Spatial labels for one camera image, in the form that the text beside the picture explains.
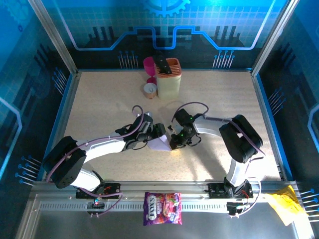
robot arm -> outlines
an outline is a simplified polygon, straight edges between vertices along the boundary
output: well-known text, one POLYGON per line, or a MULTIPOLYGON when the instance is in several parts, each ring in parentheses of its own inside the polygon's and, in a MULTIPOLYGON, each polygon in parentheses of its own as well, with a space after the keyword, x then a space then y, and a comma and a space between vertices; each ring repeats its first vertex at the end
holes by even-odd
POLYGON ((138 116, 133 124, 117 129, 107 137, 89 141, 94 143, 86 143, 85 141, 77 142, 72 137, 66 136, 62 138, 45 157, 43 160, 43 168, 49 173, 65 154, 74 150, 73 153, 56 168, 51 175, 51 179, 57 188, 65 188, 71 185, 95 192, 100 184, 103 183, 103 180, 96 172, 82 169, 82 166, 86 162, 109 153, 118 153, 133 149, 139 142, 146 144, 148 141, 159 138, 165 134, 164 125, 161 123, 153 124, 152 115, 147 112, 143 115, 143 122, 138 130, 128 135, 139 126, 140 122, 141 116, 138 116))
POLYGON ((200 138, 199 135, 203 133, 223 138, 232 159, 223 188, 220 189, 221 195, 233 198, 238 195, 237 192, 240 190, 246 191, 250 188, 250 184, 246 180, 249 159, 260 151, 259 148, 263 142, 245 117, 237 115, 231 120, 225 120, 208 118, 203 114, 191 116, 184 109, 181 109, 175 113, 174 119, 178 125, 174 127, 175 134, 171 135, 170 146, 173 150, 187 145, 197 145, 192 141, 195 136, 200 138))

yellow bag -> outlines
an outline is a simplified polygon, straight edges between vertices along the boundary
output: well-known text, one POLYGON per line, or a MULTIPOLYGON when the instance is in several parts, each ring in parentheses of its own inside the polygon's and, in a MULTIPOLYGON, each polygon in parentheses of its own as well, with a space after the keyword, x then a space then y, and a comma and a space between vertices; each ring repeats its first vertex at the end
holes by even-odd
POLYGON ((299 216, 308 216, 298 203, 295 192, 290 185, 275 194, 265 194, 265 198, 285 226, 288 226, 299 216))

beige container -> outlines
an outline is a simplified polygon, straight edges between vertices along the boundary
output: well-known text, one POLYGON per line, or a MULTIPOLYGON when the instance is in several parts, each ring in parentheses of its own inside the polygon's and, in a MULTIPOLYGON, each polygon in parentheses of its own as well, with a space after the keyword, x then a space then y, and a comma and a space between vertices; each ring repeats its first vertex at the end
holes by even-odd
POLYGON ((167 58, 166 61, 172 74, 160 73, 160 69, 155 65, 155 74, 158 87, 158 96, 161 100, 172 100, 178 98, 181 67, 176 58, 167 58))

candy bag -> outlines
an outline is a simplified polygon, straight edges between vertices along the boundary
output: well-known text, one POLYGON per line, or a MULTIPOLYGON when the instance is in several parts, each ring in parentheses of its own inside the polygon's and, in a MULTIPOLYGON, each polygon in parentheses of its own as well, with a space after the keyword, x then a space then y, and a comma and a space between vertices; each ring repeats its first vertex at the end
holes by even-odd
POLYGON ((181 224, 181 195, 180 193, 145 193, 144 223, 181 224))

